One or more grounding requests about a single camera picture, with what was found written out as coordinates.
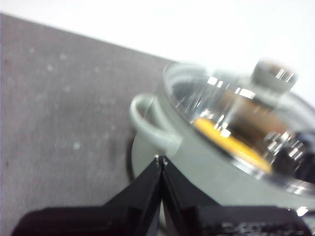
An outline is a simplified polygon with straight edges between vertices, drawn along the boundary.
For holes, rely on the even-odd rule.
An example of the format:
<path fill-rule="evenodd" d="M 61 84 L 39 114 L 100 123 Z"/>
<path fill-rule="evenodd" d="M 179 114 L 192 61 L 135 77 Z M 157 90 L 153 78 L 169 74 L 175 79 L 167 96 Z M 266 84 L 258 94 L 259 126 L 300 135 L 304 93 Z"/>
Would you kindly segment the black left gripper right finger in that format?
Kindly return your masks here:
<path fill-rule="evenodd" d="M 162 157 L 161 167 L 166 228 L 176 236 L 313 235 L 291 209 L 223 206 L 190 182 L 167 157 Z"/>

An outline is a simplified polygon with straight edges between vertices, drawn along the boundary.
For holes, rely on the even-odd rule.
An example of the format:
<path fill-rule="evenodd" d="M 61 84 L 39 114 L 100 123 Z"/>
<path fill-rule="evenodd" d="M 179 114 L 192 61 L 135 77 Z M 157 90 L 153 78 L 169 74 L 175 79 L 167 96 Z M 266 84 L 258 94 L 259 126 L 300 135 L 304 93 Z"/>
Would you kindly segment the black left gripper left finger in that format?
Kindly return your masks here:
<path fill-rule="evenodd" d="M 162 158 L 101 206 L 49 207 L 25 214 L 14 236 L 156 236 Z"/>

